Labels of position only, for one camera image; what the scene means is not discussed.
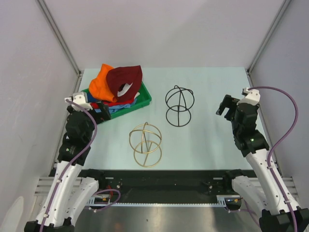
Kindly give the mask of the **orange bucket hat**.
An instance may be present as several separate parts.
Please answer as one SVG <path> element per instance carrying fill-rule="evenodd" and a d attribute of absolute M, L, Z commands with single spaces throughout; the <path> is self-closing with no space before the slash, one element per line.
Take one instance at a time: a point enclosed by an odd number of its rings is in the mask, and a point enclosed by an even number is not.
<path fill-rule="evenodd" d="M 106 81 L 107 74 L 112 69 L 112 66 L 102 64 L 97 77 L 90 82 L 89 92 L 95 99 L 116 102 L 116 97 L 112 94 Z"/>

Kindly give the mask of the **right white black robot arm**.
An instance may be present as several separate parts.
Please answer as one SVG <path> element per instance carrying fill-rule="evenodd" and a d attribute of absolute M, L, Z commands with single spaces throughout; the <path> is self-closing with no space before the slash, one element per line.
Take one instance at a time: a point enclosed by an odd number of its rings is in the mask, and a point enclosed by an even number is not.
<path fill-rule="evenodd" d="M 260 95 L 250 92 L 239 100 L 225 95 L 216 114 L 225 109 L 225 119 L 231 122 L 234 142 L 252 167 L 261 186 L 258 189 L 243 171 L 232 170 L 225 174 L 223 189 L 235 192 L 245 201 L 249 213 L 258 217 L 263 232 L 303 232 L 309 224 L 309 210 L 301 208 L 291 195 L 269 156 L 269 145 L 256 129 Z"/>

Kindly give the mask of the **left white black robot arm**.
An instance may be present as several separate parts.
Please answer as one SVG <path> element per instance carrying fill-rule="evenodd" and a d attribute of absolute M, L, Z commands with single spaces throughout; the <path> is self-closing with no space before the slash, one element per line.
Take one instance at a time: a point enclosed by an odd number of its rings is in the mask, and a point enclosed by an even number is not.
<path fill-rule="evenodd" d="M 73 189 L 90 152 L 97 125 L 111 118 L 107 105 L 98 101 L 90 106 L 89 110 L 74 103 L 67 107 L 66 133 L 59 149 L 54 180 L 36 219 L 26 223 L 26 232 L 74 231 L 76 221 L 89 199 L 106 189 L 104 172 L 95 169 L 86 170 L 77 190 Z"/>

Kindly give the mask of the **dark blue bucket hat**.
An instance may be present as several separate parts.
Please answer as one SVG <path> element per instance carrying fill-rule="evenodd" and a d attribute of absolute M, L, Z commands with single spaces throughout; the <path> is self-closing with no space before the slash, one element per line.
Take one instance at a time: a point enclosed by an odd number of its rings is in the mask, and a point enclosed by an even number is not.
<path fill-rule="evenodd" d="M 87 93 L 87 102 L 88 103 L 95 103 L 100 102 L 101 100 L 94 98 L 90 92 Z"/>

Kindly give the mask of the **maroon bucket hat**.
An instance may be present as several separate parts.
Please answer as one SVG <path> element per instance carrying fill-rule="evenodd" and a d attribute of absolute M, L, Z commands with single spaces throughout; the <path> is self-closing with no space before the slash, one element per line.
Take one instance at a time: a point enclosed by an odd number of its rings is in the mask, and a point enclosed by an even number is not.
<path fill-rule="evenodd" d="M 136 95 L 141 87 L 141 66 L 114 68 L 108 71 L 106 81 L 118 102 L 128 101 Z"/>

